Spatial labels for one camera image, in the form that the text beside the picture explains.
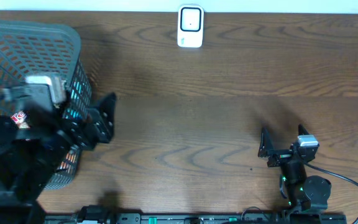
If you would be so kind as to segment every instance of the mesh basket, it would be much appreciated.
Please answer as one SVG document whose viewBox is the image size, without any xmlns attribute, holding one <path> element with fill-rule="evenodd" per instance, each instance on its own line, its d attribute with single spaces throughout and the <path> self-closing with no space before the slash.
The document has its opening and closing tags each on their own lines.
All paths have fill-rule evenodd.
<svg viewBox="0 0 358 224">
<path fill-rule="evenodd" d="M 85 118 L 91 87 L 80 62 L 81 39 L 71 27 L 35 22 L 0 21 L 0 89 L 35 72 L 57 72 L 65 80 L 71 102 L 64 118 Z M 9 103 L 0 114 L 21 119 Z M 80 150 L 71 151 L 45 187 L 59 189 L 74 178 Z"/>
</svg>

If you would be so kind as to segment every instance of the small sticker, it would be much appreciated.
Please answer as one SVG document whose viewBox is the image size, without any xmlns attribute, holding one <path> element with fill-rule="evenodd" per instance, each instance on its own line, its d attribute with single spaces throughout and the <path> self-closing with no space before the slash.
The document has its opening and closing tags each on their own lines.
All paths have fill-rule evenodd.
<svg viewBox="0 0 358 224">
<path fill-rule="evenodd" d="M 20 112 L 11 116 L 11 119 L 15 122 L 15 124 L 17 124 L 17 126 L 20 129 L 30 128 L 29 125 L 25 121 L 26 118 L 27 118 L 27 115 L 23 111 L 20 111 Z"/>
</svg>

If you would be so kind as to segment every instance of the white power adapter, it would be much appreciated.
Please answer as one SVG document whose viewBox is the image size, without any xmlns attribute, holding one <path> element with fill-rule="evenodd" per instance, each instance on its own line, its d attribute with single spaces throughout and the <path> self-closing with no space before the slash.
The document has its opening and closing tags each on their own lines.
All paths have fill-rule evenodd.
<svg viewBox="0 0 358 224">
<path fill-rule="evenodd" d="M 182 6 L 178 15 L 178 45 L 180 47 L 201 47 L 203 32 L 203 8 L 194 5 Z"/>
</svg>

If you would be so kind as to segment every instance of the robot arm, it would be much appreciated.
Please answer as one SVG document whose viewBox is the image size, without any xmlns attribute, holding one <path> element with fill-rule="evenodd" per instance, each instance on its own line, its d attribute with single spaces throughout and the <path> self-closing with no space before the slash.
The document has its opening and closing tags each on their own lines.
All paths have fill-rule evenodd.
<svg viewBox="0 0 358 224">
<path fill-rule="evenodd" d="M 3 90 L 4 100 L 16 102 L 30 128 L 19 129 L 0 116 L 0 223 L 43 223 L 37 197 L 67 153 L 93 150 L 113 137 L 116 96 L 88 108 L 85 120 L 63 119 L 68 97 L 62 86 L 58 75 L 42 73 Z"/>
</svg>

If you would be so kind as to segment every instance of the wooden table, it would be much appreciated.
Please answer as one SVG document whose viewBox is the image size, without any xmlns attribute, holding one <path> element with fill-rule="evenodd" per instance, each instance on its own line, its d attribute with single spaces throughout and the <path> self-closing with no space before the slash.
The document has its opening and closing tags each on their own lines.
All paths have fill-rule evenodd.
<svg viewBox="0 0 358 224">
<path fill-rule="evenodd" d="M 280 145 L 303 123 L 312 164 L 358 181 L 358 15 L 208 14 L 200 49 L 177 47 L 177 14 L 9 12 L 62 23 L 82 38 L 99 98 L 115 91 L 116 136 L 83 154 L 78 176 L 44 192 L 49 212 L 83 205 L 143 212 L 275 209 L 280 169 L 257 158 L 260 128 Z M 358 216 L 358 188 L 335 177 L 329 211 Z"/>
</svg>

